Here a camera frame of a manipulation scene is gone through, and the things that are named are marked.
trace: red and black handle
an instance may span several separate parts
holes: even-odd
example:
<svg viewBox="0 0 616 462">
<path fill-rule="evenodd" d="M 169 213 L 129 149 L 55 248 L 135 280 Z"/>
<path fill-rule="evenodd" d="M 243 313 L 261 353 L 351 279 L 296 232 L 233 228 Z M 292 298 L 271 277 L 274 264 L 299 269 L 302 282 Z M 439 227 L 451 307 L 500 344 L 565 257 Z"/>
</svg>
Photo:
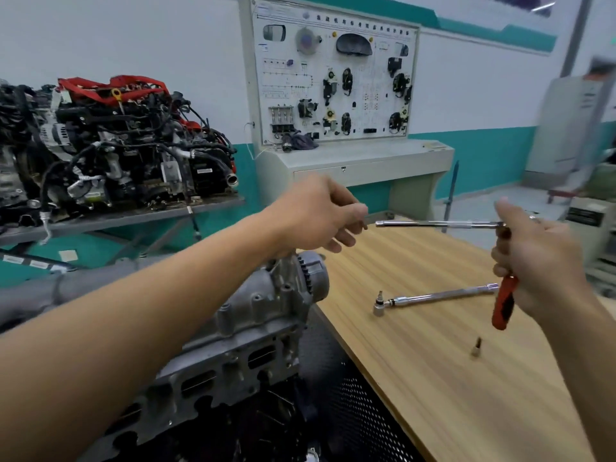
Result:
<svg viewBox="0 0 616 462">
<path fill-rule="evenodd" d="M 504 331 L 507 328 L 507 323 L 513 313 L 513 292 L 518 286 L 518 278 L 508 275 L 503 279 L 501 287 L 498 290 L 497 300 L 494 303 L 494 311 L 492 312 L 492 325 L 499 331 Z"/>
</svg>

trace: wooden table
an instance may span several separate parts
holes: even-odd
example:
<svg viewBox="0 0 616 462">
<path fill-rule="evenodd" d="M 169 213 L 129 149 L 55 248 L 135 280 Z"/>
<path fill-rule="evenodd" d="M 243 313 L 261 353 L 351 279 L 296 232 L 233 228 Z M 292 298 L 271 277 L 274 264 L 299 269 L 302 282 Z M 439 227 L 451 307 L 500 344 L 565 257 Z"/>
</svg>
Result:
<svg viewBox="0 0 616 462">
<path fill-rule="evenodd" d="M 550 347 L 519 309 L 506 331 L 491 326 L 492 295 L 373 315 L 379 290 L 391 298 L 498 281 L 487 251 L 431 228 L 371 226 L 325 263 L 323 316 L 426 460 L 593 460 Z"/>
</svg>

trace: circuit diagram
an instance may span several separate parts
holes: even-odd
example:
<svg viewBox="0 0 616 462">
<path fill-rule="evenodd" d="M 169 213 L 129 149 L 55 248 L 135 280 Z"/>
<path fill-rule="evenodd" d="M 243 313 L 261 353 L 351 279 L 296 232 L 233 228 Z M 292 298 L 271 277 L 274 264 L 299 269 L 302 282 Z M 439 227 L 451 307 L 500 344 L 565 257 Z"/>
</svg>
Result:
<svg viewBox="0 0 616 462">
<path fill-rule="evenodd" d="M 251 14 L 263 144 L 406 136 L 416 28 L 273 0 Z"/>
</svg>

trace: engine block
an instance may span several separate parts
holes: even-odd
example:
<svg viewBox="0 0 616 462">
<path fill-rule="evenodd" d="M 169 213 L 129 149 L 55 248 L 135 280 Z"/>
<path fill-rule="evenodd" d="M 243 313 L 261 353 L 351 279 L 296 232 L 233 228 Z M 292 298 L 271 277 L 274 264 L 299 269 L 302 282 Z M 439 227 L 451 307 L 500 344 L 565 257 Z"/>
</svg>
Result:
<svg viewBox="0 0 616 462">
<path fill-rule="evenodd" d="M 118 261 L 26 281 L 3 289 L 0 331 L 164 259 Z M 305 251 L 272 260 L 253 272 L 182 352 L 81 456 L 81 462 L 115 457 L 122 442 L 147 442 L 199 409 L 233 405 L 261 386 L 298 372 L 299 338 L 313 303 L 324 299 L 329 278 L 321 257 Z"/>
</svg>

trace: workbench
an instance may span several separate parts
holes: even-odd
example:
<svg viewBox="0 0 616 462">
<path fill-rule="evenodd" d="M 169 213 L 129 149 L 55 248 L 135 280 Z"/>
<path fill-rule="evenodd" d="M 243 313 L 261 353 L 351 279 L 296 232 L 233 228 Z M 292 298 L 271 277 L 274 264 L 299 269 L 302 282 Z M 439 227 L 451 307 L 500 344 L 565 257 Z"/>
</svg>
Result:
<svg viewBox="0 0 616 462">
<path fill-rule="evenodd" d="M 317 314 L 425 460 L 593 460 L 548 342 L 519 309 L 506 331 L 491 325 L 493 295 L 373 315 L 379 290 L 499 281 L 487 251 L 433 228 L 371 225 L 354 248 L 323 253 L 331 288 Z"/>
</svg>

